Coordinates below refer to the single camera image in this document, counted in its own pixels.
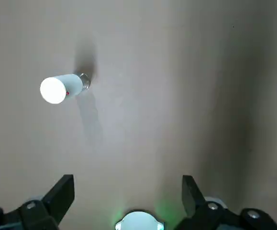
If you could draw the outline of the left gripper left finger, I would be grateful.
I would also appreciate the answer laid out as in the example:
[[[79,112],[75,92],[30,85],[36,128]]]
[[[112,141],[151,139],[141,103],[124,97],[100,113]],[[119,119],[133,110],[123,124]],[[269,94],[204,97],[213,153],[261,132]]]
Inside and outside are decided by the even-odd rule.
[[[0,230],[57,230],[75,199],[75,180],[65,174],[41,199],[32,199],[5,213],[0,207]]]

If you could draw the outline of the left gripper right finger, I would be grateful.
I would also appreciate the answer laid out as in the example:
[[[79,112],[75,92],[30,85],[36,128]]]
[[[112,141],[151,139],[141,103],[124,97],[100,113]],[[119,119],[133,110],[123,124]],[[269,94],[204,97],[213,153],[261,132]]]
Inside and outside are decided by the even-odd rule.
[[[207,201],[190,175],[182,177],[182,204],[187,216],[176,230],[277,230],[277,223],[260,209],[235,214],[217,201]]]

